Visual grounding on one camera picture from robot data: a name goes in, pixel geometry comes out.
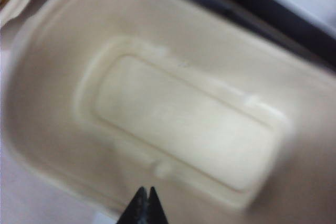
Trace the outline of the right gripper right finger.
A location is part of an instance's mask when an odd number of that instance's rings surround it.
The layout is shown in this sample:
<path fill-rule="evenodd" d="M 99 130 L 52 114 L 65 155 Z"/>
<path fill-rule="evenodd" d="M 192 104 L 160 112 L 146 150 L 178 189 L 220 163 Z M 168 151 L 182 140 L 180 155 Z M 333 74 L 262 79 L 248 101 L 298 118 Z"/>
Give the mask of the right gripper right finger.
<path fill-rule="evenodd" d="M 160 199 L 154 186 L 151 186 L 147 206 L 147 223 L 168 224 L 168 219 L 161 205 Z"/>

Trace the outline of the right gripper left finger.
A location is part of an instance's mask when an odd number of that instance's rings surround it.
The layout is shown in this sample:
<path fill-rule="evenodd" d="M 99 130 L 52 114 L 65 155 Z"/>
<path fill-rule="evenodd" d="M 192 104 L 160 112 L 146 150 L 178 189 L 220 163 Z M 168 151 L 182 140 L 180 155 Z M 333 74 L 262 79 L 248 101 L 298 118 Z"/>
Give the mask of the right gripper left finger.
<path fill-rule="evenodd" d="M 141 186 L 119 217 L 117 224 L 147 223 L 147 192 Z"/>

